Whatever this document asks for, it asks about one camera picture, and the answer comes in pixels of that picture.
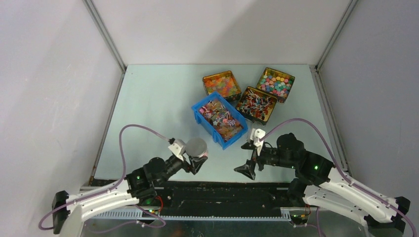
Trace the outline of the clear plastic jar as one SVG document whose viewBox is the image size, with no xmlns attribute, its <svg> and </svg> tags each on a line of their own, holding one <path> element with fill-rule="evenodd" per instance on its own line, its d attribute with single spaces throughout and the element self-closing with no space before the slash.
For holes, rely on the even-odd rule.
<svg viewBox="0 0 419 237">
<path fill-rule="evenodd" d="M 208 150 L 190 150 L 187 152 L 187 154 L 193 159 L 201 159 L 203 157 L 208 157 Z"/>
</svg>

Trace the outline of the blue plastic candy bin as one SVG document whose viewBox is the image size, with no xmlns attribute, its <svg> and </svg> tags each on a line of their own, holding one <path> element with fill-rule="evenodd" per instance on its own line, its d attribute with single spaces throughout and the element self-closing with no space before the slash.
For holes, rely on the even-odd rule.
<svg viewBox="0 0 419 237">
<path fill-rule="evenodd" d="M 208 95 L 191 109 L 196 123 L 224 150 L 248 132 L 245 118 L 218 92 Z"/>
</svg>

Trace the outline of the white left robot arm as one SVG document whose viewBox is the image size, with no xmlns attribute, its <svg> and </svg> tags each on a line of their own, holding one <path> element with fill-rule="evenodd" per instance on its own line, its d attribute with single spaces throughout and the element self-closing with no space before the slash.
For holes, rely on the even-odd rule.
<svg viewBox="0 0 419 237">
<path fill-rule="evenodd" d="M 66 191 L 55 194 L 52 202 L 53 233 L 60 234 L 65 221 L 79 206 L 82 210 L 81 220 L 85 221 L 100 213 L 127 205 L 152 205 L 155 202 L 156 186 L 165 183 L 180 170 L 196 174 L 202 164 L 189 157 L 190 162 L 182 161 L 172 155 L 167 160 L 155 157 L 143 167 L 127 174 L 122 181 L 116 181 L 98 189 L 78 195 Z"/>
</svg>

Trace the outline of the white jar lid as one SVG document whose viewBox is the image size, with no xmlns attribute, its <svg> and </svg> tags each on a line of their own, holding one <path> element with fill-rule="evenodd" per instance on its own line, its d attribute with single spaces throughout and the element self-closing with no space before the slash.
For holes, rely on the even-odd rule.
<svg viewBox="0 0 419 237">
<path fill-rule="evenodd" d="M 195 137 L 195 138 L 190 139 L 186 143 L 185 152 L 187 153 L 190 150 L 204 150 L 204 149 L 208 149 L 208 146 L 205 140 L 199 137 Z"/>
</svg>

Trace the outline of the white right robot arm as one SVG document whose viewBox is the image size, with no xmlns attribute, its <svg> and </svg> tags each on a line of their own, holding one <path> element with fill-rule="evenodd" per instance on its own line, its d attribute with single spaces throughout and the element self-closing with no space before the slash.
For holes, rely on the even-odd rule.
<svg viewBox="0 0 419 237">
<path fill-rule="evenodd" d="M 235 172 L 255 180 L 255 168 L 266 165 L 290 168 L 295 178 L 287 190 L 293 206 L 317 206 L 345 216 L 367 227 L 375 237 L 401 237 L 404 234 L 410 201 L 405 197 L 386 197 L 343 173 L 330 160 L 307 151 L 293 133 L 281 135 L 276 147 L 261 141 L 264 132 L 254 129 L 248 142 L 241 146 L 251 150 L 251 158 Z"/>
</svg>

